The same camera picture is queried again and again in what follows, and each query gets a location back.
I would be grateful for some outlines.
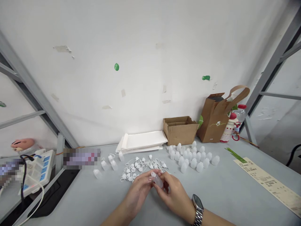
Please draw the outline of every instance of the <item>red bottle cap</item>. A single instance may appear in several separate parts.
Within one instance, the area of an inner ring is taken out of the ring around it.
[[[246,109],[246,108],[247,108],[247,105],[238,105],[237,107],[238,107],[238,108],[241,108],[241,109]]]
[[[230,115],[230,119],[232,119],[232,120],[236,119],[236,114],[232,112],[231,115]]]

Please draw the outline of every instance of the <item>wristwatch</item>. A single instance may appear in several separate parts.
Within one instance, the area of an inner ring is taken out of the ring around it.
[[[203,220],[203,213],[204,213],[203,204],[200,198],[195,194],[192,195],[192,202],[196,210],[193,226],[201,226]]]

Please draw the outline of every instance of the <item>receipt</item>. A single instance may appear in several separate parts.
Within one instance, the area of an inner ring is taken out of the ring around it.
[[[253,179],[261,184],[287,208],[301,218],[301,197],[280,181],[269,175],[250,159],[244,158],[244,160],[246,163],[242,163],[238,159],[234,160],[234,162],[236,162],[244,171],[253,177]]]

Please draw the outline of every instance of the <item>white paper stack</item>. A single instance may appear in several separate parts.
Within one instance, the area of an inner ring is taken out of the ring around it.
[[[154,131],[128,135],[127,133],[121,138],[116,152],[121,151],[123,154],[145,152],[162,149],[162,144],[168,140],[163,131]]]

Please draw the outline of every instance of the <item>paper bag handle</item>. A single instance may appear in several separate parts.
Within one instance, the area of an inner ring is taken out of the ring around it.
[[[224,111],[224,114],[228,113],[231,111],[232,107],[234,107],[238,102],[240,102],[242,99],[244,99],[250,92],[250,89],[244,85],[238,85],[238,86],[235,86],[233,87],[231,90],[230,90],[230,93],[229,93],[229,96],[227,96],[224,100],[220,101],[218,103],[218,105],[215,107],[214,109],[214,112],[213,114],[214,115],[217,115],[219,114],[220,110],[222,109],[223,107],[223,103],[231,97],[232,93],[238,89],[241,89],[241,88],[244,88],[244,90],[236,97],[234,98],[233,101],[231,101],[229,103],[229,105],[226,107],[225,111]]]

